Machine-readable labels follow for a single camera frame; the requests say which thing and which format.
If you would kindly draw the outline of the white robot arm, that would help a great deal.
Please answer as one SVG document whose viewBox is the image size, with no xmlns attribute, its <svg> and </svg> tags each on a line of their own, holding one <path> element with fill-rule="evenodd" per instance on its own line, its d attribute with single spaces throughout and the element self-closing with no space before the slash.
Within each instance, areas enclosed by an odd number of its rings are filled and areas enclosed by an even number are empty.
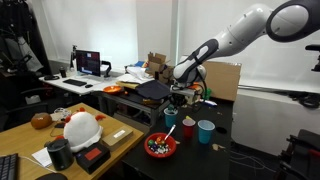
<svg viewBox="0 0 320 180">
<path fill-rule="evenodd" d="M 170 105 L 174 108 L 185 105 L 186 99 L 178 91 L 187 90 L 194 82 L 204 82 L 205 61 L 238 54 L 263 35 L 282 43 L 303 39 L 320 29 L 319 17 L 320 0 L 288 0 L 274 10 L 265 4 L 250 6 L 234 24 L 174 67 Z"/>
</svg>

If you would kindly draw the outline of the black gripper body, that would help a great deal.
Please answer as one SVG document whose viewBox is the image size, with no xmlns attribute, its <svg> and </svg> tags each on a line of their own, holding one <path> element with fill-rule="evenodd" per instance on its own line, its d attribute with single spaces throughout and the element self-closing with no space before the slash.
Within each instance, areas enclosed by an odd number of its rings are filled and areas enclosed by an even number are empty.
<svg viewBox="0 0 320 180">
<path fill-rule="evenodd" d="M 193 105 L 201 98 L 203 90 L 201 87 L 180 88 L 172 85 L 170 87 L 169 101 L 175 107 Z"/>
</svg>

